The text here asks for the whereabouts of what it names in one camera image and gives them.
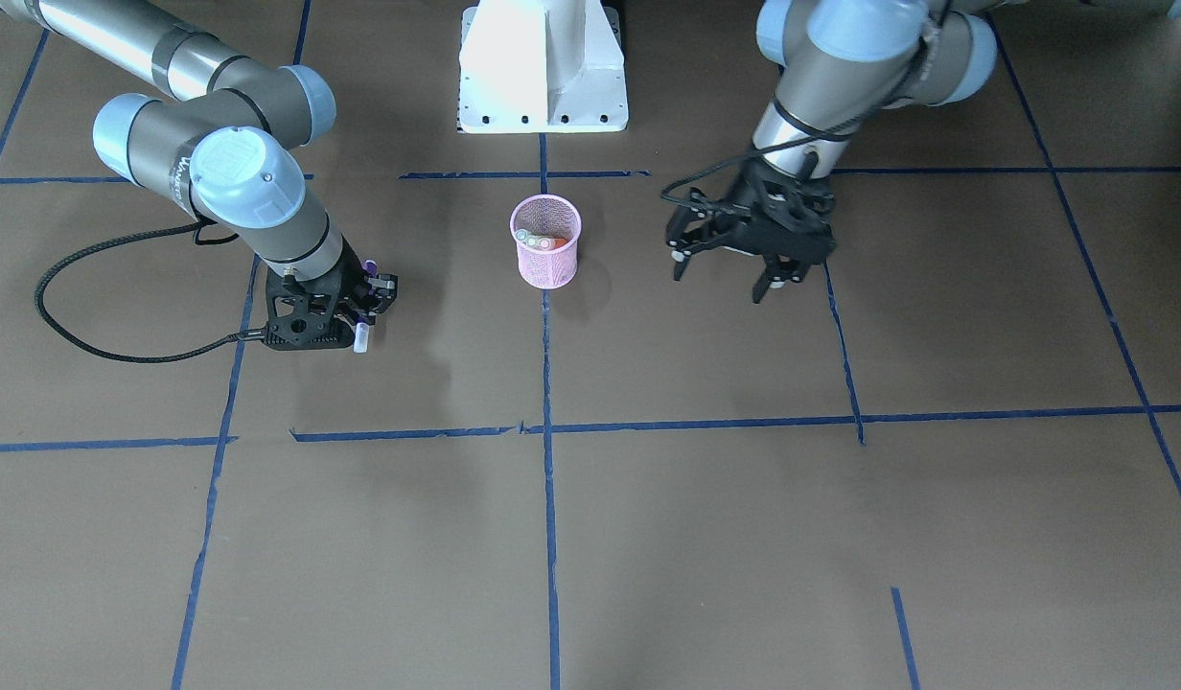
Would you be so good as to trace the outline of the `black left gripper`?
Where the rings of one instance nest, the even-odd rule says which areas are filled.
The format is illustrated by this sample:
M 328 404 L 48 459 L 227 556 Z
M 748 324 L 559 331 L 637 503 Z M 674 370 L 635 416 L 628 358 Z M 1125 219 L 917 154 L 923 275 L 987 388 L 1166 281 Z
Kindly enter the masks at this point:
M 830 226 L 835 196 L 826 176 L 805 170 L 792 176 L 766 160 L 750 160 L 740 165 L 723 202 L 740 214 L 671 214 L 666 245 L 674 261 L 674 281 L 681 280 L 697 253 L 725 245 L 761 255 L 763 271 L 750 292 L 753 305 L 761 305 L 770 291 L 802 284 L 808 263 L 823 263 L 837 247 Z

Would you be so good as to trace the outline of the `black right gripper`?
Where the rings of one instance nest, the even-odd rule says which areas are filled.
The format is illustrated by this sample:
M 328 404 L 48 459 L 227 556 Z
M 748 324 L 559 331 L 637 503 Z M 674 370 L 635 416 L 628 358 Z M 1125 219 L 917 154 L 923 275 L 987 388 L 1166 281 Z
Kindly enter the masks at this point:
M 332 271 L 307 281 L 300 279 L 298 269 L 287 269 L 283 275 L 270 272 L 266 281 L 270 323 L 328 323 L 337 318 L 376 323 L 376 315 L 387 311 L 397 297 L 397 275 L 368 276 L 355 261 L 339 261 Z

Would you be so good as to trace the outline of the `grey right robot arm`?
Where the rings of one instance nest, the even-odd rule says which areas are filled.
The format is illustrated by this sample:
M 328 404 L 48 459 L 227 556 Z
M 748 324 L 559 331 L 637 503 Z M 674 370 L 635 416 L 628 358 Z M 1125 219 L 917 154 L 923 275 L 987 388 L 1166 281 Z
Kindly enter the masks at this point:
M 159 92 L 120 95 L 96 115 L 110 170 L 237 233 L 304 297 L 326 294 L 373 323 L 397 293 L 364 269 L 292 156 L 328 132 L 337 100 L 304 65 L 269 67 L 148 1 L 0 1 L 0 14 L 64 35 Z

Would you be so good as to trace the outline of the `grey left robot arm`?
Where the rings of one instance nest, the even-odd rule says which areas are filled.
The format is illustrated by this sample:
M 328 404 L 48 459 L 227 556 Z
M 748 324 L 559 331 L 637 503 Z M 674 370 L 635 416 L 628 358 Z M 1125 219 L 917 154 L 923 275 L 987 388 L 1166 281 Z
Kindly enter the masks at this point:
M 988 1 L 766 1 L 755 35 L 779 80 L 748 152 L 661 197 L 680 280 L 692 258 L 727 249 L 763 262 L 755 302 L 801 284 L 836 248 L 830 176 L 864 121 L 885 109 L 955 104 L 981 90 L 998 56 Z

